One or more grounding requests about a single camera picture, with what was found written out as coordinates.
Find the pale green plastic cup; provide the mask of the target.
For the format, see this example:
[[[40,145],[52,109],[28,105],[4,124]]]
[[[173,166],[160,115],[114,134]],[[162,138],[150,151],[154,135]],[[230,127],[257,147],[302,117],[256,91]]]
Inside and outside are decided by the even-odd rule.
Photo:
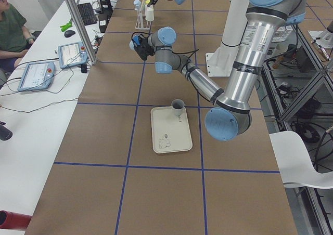
[[[145,19],[146,19],[146,21],[148,21],[148,22],[152,22],[152,21],[154,21],[155,16],[154,16],[154,9],[153,9],[153,8],[147,8],[147,9],[146,9],[146,12],[145,12]]]

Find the blue plastic cup front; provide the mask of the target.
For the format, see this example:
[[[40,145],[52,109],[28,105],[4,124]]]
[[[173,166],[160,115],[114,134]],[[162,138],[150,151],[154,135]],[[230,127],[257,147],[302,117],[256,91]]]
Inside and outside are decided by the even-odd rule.
[[[142,4],[142,3],[141,3],[140,0],[135,0],[135,1],[133,2],[133,5],[135,6],[136,9],[140,9],[141,4]]]

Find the blue plastic cup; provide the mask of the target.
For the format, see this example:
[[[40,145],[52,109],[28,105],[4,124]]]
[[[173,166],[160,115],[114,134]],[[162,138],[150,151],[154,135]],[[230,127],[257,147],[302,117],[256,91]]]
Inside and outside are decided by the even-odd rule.
[[[140,9],[141,4],[142,4],[142,3],[141,3],[140,0],[135,0],[135,1],[133,2],[133,5],[135,6],[136,9]]]
[[[130,43],[129,43],[130,49],[135,51],[135,45],[136,45],[136,43],[133,40],[131,40]]]

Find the black keyboard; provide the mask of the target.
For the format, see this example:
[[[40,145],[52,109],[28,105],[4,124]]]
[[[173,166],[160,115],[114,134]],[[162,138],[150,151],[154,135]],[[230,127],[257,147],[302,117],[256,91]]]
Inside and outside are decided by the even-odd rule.
[[[78,4],[77,7],[84,25],[92,25],[97,23],[97,18],[91,3]]]

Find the teach pendant far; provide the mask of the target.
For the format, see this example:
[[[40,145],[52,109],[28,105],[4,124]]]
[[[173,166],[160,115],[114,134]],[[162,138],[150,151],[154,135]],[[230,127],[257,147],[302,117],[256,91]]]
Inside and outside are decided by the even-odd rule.
[[[82,42],[58,46],[58,55],[61,69],[86,64],[88,61],[87,52]]]

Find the teach pendant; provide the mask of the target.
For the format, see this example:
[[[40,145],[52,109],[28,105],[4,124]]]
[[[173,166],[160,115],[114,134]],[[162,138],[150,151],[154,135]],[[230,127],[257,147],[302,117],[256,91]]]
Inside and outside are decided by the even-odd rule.
[[[88,61],[87,52],[82,42],[58,46],[58,55],[61,69],[86,64]]]
[[[26,65],[17,91],[44,90],[54,80],[55,64],[53,62],[30,62]]]

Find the black computer mouse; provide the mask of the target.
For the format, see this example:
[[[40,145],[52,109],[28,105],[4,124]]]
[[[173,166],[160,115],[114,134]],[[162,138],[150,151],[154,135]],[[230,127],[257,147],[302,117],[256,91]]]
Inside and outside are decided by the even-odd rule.
[[[73,30],[66,30],[64,32],[64,37],[66,37],[66,38],[69,38],[69,37],[71,37],[73,35],[75,35],[75,31],[73,31]]]

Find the green plastic toy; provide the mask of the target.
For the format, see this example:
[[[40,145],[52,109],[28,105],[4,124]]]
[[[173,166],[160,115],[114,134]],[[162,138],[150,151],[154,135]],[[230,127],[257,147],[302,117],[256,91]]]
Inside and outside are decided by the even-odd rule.
[[[60,26],[61,32],[65,32],[66,30],[68,30],[69,28],[72,27],[72,18],[64,25]]]

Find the cream plastic tray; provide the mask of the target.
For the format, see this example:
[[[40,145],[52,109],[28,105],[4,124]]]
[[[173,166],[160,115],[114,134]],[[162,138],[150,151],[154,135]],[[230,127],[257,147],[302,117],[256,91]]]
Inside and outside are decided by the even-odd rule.
[[[189,151],[193,147],[186,109],[181,115],[169,107],[153,108],[151,114],[152,147],[155,153]]]

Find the teach pendant near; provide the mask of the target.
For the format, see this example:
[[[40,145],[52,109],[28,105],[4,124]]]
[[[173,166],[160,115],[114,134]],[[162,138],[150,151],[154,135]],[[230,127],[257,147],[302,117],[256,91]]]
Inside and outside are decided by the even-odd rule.
[[[30,62],[26,65],[17,91],[44,90],[54,80],[55,64],[53,62]]]

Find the person in green shirt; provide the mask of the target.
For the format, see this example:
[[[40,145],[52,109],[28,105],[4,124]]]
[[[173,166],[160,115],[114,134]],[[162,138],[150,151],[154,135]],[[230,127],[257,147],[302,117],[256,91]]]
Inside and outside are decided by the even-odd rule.
[[[35,36],[25,26],[26,18],[8,0],[1,0],[1,69],[13,72]]]

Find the black bottle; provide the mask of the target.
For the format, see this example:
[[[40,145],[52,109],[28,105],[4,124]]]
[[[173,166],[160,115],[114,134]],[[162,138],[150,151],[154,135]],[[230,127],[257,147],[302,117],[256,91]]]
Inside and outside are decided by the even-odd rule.
[[[10,131],[9,129],[7,129],[5,127],[4,122],[1,122],[0,124],[0,140],[9,140],[12,137],[12,131]]]

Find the white chair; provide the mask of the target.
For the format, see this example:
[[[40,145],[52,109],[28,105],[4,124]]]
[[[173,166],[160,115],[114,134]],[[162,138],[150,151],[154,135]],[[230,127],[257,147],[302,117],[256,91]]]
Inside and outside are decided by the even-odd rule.
[[[270,140],[285,188],[332,188],[332,172],[314,169],[302,138],[293,131],[270,134]]]

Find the red bottle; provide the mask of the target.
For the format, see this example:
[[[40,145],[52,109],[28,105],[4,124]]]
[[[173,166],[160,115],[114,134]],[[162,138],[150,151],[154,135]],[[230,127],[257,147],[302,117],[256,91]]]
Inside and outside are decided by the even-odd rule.
[[[32,216],[1,210],[1,229],[25,231]]]

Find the aluminium frame post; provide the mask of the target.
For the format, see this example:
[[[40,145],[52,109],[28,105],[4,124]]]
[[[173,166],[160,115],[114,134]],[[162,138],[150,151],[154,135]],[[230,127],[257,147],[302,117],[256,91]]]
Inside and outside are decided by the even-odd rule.
[[[82,41],[82,43],[85,47],[85,50],[88,54],[88,57],[91,61],[91,64],[95,65],[96,62],[97,62],[97,57],[96,57],[95,51],[93,49],[93,46],[91,44],[91,40],[88,36],[88,33],[87,33],[86,27],[84,25],[84,22],[83,22],[83,20],[81,18],[81,15],[79,13],[78,7],[76,5],[76,1],[75,0],[65,0],[65,1],[66,1],[66,4],[67,4],[69,13],[71,15],[71,18],[74,22],[74,25],[75,25],[75,27],[78,31],[78,34],[81,38],[81,41]]]

